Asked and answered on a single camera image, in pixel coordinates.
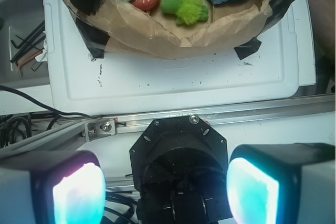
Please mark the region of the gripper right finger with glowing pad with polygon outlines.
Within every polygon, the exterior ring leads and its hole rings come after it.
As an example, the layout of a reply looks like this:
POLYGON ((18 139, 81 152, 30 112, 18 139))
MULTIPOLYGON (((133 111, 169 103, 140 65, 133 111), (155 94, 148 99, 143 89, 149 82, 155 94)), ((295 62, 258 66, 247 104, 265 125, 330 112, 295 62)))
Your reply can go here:
POLYGON ((239 145, 227 195, 237 223, 335 223, 335 146, 239 145))

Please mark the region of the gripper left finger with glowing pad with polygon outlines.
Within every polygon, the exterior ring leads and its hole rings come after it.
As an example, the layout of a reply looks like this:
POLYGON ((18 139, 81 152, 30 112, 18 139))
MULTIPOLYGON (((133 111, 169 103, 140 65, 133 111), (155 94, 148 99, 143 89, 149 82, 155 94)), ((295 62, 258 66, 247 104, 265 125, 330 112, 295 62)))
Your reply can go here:
POLYGON ((1 223, 100 223, 106 181, 90 151, 1 155, 1 223))

